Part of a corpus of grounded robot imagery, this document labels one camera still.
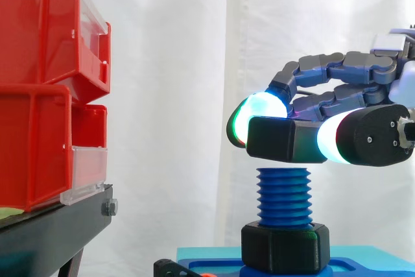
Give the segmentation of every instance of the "robotic hand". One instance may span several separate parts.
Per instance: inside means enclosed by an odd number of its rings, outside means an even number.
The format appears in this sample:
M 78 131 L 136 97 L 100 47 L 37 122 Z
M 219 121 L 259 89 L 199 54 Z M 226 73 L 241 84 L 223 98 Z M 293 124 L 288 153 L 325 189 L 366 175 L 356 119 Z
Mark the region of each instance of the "robotic hand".
M 290 163 L 405 161 L 415 146 L 415 29 L 392 29 L 373 44 L 370 53 L 287 63 L 232 113 L 229 140 L 253 157 Z M 331 78 L 345 84 L 321 95 L 297 90 Z M 297 93 L 307 96 L 293 100 Z

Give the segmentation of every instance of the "blue tray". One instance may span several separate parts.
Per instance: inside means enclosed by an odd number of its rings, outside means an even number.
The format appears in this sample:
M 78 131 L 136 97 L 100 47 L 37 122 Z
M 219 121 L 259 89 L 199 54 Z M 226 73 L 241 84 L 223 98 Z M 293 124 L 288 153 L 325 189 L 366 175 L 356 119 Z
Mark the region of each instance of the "blue tray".
M 374 247 L 331 247 L 331 255 L 326 269 L 307 277 L 415 277 L 414 264 Z M 180 248 L 178 263 L 199 274 L 209 272 L 217 277 L 276 276 L 244 267 L 241 248 Z

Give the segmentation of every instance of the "bolt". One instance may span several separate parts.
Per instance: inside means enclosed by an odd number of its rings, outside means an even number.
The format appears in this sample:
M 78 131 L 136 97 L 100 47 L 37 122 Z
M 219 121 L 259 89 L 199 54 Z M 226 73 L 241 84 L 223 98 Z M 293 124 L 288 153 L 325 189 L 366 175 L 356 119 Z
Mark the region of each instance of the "bolt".
M 259 171 L 258 208 L 261 212 L 259 225 L 269 228 L 310 229 L 313 221 L 308 201 L 306 169 L 300 168 L 262 168 Z
M 118 212 L 118 200 L 117 199 L 108 199 L 103 204 L 103 214 L 107 217 L 113 217 L 117 215 Z

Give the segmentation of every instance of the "screw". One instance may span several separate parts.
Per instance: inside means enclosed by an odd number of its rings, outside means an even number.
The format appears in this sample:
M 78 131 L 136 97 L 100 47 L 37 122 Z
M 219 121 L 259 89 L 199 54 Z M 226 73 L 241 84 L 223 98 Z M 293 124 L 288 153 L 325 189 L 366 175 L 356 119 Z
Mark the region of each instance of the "screw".
M 117 199 L 108 199 L 102 204 L 102 212 L 107 217 L 113 217 L 117 215 L 118 212 L 118 200 Z
M 311 227 L 310 206 L 306 169 L 290 168 L 262 168 L 259 171 L 260 197 L 260 225 L 269 228 L 302 228 Z M 283 194 L 280 185 L 284 185 Z

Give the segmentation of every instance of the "black metal shelf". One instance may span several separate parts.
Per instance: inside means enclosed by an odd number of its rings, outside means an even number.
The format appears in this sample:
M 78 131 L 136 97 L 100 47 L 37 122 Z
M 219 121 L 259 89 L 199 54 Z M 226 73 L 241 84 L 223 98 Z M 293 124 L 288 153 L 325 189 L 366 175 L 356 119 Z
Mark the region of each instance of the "black metal shelf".
M 59 277 L 78 273 L 82 250 L 110 223 L 106 213 L 112 199 L 105 191 L 74 205 L 56 204 L 0 221 L 0 276 Z

